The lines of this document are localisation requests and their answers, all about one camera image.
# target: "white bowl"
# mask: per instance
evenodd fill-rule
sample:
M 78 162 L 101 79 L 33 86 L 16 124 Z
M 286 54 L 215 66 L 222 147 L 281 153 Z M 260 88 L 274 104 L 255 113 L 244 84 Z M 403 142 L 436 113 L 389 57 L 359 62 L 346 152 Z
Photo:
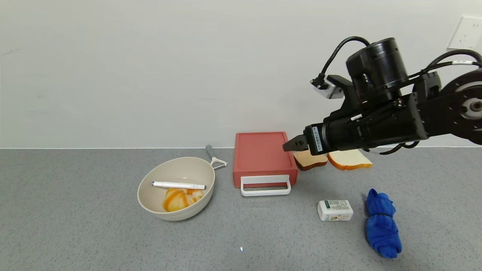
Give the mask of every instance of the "white bowl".
M 179 221 L 199 213 L 213 196 L 214 169 L 206 161 L 197 157 L 181 157 L 169 160 L 151 170 L 137 189 L 137 200 L 146 211 L 169 221 Z M 152 186 L 153 181 L 184 182 L 206 186 L 204 196 L 193 205 L 174 212 L 166 212 L 162 202 L 167 188 Z

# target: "wall outlet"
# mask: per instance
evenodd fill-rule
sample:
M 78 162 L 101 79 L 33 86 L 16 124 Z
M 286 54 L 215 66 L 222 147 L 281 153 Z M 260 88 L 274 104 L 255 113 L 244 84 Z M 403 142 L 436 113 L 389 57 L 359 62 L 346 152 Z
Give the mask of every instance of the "wall outlet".
M 447 46 L 448 49 L 474 49 L 482 36 L 482 19 L 462 17 Z

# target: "black cable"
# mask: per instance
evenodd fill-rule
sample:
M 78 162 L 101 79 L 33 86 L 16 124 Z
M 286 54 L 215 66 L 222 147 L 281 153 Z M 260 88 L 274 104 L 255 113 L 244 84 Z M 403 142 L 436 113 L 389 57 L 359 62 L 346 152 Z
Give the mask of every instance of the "black cable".
M 396 151 L 400 150 L 402 147 L 403 147 L 403 144 L 398 144 L 398 145 L 397 145 L 396 147 L 394 147 L 393 149 L 388 150 L 388 151 L 381 152 L 381 153 L 379 153 L 379 154 L 380 154 L 380 155 L 389 155 L 389 154 L 395 153 Z
M 358 119 L 355 122 L 353 122 L 353 121 L 349 122 L 347 127 L 349 127 L 349 128 L 360 127 L 363 124 L 365 124 L 366 122 L 371 121 L 373 119 L 373 117 L 384 113 L 385 111 L 391 109 L 392 107 L 394 107 L 393 103 L 387 103 L 384 106 L 380 107 L 379 109 L 373 111 L 372 113 L 370 113 L 366 117 Z
M 415 148 L 419 143 L 420 143 L 420 141 L 415 141 L 415 142 L 413 142 L 412 144 L 409 144 L 409 145 L 407 145 L 406 143 L 402 143 L 402 144 L 398 144 L 397 146 L 395 146 L 395 147 L 394 147 L 393 149 L 391 149 L 391 150 L 384 151 L 384 152 L 375 152 L 375 153 L 376 153 L 376 154 L 380 154 L 380 155 L 389 155 L 389 154 L 392 154 L 392 153 L 397 152 L 397 151 L 400 150 L 401 148 L 413 149 L 413 148 Z M 362 150 L 364 150 L 364 151 L 366 151 L 366 152 L 372 152 L 372 151 L 370 151 L 370 149 L 366 149 L 366 148 L 362 148 Z
M 433 65 L 439 63 L 441 60 L 443 60 L 445 58 L 448 58 L 449 56 L 453 56 L 453 55 L 457 55 L 457 54 L 470 55 L 473 58 L 475 58 L 475 60 L 477 60 L 477 62 L 482 62 L 482 55 L 480 55 L 478 52 L 472 51 L 472 50 L 467 50 L 467 49 L 457 49 L 457 50 L 452 50 L 452 51 L 448 51 L 446 53 L 441 54 L 439 57 L 435 58 L 432 62 L 430 62 L 430 64 L 427 67 L 433 66 Z
M 417 73 L 414 73 L 412 75 L 409 76 L 409 78 L 412 78 L 412 77 L 415 77 L 415 76 L 419 76 L 419 75 L 422 75 L 422 74 L 425 74 L 425 73 L 428 73 L 429 71 L 433 70 L 433 69 L 438 69 L 438 68 L 442 68 L 442 67 L 446 67 L 446 66 L 451 66 L 451 65 L 454 65 L 454 63 L 452 61 L 447 61 L 447 62 L 442 62 L 442 63 L 438 63 L 438 64 L 435 64 L 435 65 L 432 65 L 432 66 L 428 66 L 426 67 L 425 69 L 417 72 Z M 476 65 L 476 66 L 479 66 L 480 68 L 482 68 L 482 62 L 475 62 L 475 61 L 472 61 L 472 65 Z
M 345 45 L 349 41 L 359 41 L 359 42 L 362 42 L 363 44 L 365 44 L 366 46 L 370 45 L 370 43 L 366 39 L 364 39 L 362 37 L 357 37 L 357 36 L 348 37 L 348 38 L 342 40 L 340 42 L 340 44 L 335 48 L 335 51 L 333 51 L 333 54 L 331 55 L 331 57 L 326 61 L 325 66 L 321 70 L 320 74 L 322 74 L 323 76 L 325 75 L 326 70 L 328 69 L 328 66 L 331 64 L 331 62 L 335 58 L 338 51 L 340 51 L 341 47 L 343 47 L 343 45 Z

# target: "blue towel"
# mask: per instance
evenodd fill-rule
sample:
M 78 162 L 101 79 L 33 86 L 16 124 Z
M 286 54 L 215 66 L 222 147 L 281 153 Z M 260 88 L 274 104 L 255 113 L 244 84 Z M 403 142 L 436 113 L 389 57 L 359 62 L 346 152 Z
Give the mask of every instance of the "blue towel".
M 402 252 L 397 224 L 393 220 L 395 207 L 385 193 L 375 189 L 368 192 L 366 208 L 370 216 L 366 221 L 366 238 L 370 246 L 385 258 L 396 258 Z

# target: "small medicine box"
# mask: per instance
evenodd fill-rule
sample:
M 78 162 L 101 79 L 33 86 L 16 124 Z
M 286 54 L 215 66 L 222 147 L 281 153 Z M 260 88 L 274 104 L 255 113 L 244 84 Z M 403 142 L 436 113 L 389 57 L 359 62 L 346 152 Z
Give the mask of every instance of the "small medicine box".
M 353 209 L 348 201 L 320 201 L 318 215 L 322 221 L 348 221 L 353 216 Z

